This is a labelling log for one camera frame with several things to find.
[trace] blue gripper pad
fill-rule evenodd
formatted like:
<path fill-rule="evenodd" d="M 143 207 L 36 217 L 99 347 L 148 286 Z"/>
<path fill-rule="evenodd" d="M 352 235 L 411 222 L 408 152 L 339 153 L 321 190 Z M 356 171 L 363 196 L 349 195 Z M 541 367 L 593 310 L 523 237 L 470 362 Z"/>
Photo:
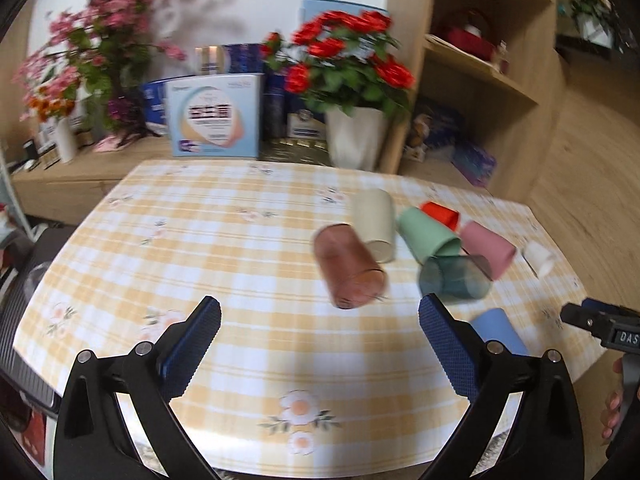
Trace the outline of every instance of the blue gripper pad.
<path fill-rule="evenodd" d="M 420 327 L 427 336 L 438 361 L 444 368 L 455 392 L 473 403 L 478 396 L 476 366 L 454 329 L 456 321 L 442 304 L 430 296 L 420 302 Z"/>
<path fill-rule="evenodd" d="M 160 392 L 166 402 L 184 395 L 221 323 L 220 304 L 210 297 L 183 322 L 184 333 L 159 365 Z"/>

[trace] brown cup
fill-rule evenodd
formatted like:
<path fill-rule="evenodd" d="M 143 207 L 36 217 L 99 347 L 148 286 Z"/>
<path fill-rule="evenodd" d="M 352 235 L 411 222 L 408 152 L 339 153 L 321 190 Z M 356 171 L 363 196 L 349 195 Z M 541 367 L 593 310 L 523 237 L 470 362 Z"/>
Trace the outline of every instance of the brown cup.
<path fill-rule="evenodd" d="M 318 232 L 314 254 L 336 307 L 358 308 L 384 292 L 385 271 L 350 225 L 331 225 Z"/>

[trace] white cup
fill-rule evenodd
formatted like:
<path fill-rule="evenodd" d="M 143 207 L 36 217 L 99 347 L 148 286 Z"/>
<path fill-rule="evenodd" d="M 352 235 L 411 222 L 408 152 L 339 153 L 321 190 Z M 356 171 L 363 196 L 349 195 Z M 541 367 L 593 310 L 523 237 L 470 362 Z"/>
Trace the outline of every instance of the white cup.
<path fill-rule="evenodd" d="M 522 255 L 539 280 L 547 276 L 556 264 L 551 251 L 538 242 L 529 242 Z"/>

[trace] red cup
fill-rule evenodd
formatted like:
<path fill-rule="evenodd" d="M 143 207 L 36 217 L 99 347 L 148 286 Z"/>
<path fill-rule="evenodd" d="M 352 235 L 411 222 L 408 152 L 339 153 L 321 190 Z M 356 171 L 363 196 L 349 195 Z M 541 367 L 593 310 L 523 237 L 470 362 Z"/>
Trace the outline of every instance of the red cup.
<path fill-rule="evenodd" d="M 460 231 L 460 239 L 462 248 L 468 254 L 479 254 L 489 261 L 491 270 L 489 277 L 493 281 L 500 279 L 518 252 L 510 241 L 489 231 L 478 222 L 469 222 L 465 225 Z"/>
<path fill-rule="evenodd" d="M 350 225 L 322 229 L 314 239 L 314 254 L 336 307 L 358 308 L 384 292 L 385 271 Z"/>
<path fill-rule="evenodd" d="M 443 225 L 446 225 L 452 231 L 458 228 L 458 222 L 460 221 L 460 213 L 444 207 L 443 205 L 436 204 L 435 202 L 425 202 L 420 206 L 423 213 L 429 215 L 434 220 L 437 220 Z"/>

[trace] cup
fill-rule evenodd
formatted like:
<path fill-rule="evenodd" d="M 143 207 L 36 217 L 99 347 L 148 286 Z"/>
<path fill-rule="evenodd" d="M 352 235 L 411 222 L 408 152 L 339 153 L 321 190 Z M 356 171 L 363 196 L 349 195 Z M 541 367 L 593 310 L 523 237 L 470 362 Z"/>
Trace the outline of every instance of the cup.
<path fill-rule="evenodd" d="M 435 202 L 425 202 L 420 206 L 420 210 L 434 220 L 446 225 L 452 231 L 455 231 L 458 228 L 460 213 L 453 211 L 453 209 L 436 204 Z"/>
<path fill-rule="evenodd" d="M 539 280 L 547 276 L 556 264 L 551 251 L 535 241 L 527 244 L 522 255 Z"/>
<path fill-rule="evenodd" d="M 520 339 L 503 309 L 493 308 L 488 310 L 472 320 L 470 325 L 478 332 L 484 342 L 500 341 L 512 354 L 530 355 L 527 346 Z"/>
<path fill-rule="evenodd" d="M 405 209 L 398 218 L 398 232 L 418 263 L 432 256 L 458 256 L 460 238 L 417 207 Z"/>
<path fill-rule="evenodd" d="M 350 225 L 331 225 L 318 232 L 314 254 L 336 307 L 358 308 L 384 292 L 385 271 Z"/>
<path fill-rule="evenodd" d="M 480 254 L 489 261 L 489 277 L 499 280 L 511 265 L 518 250 L 499 234 L 489 231 L 478 222 L 469 222 L 460 231 L 462 248 L 468 254 Z"/>
<path fill-rule="evenodd" d="M 424 263 L 418 284 L 423 297 L 436 294 L 441 300 L 482 300 L 491 290 L 488 271 L 484 256 L 439 256 Z"/>
<path fill-rule="evenodd" d="M 356 234 L 379 264 L 396 256 L 396 213 L 391 195 L 383 189 L 367 189 L 351 199 Z"/>

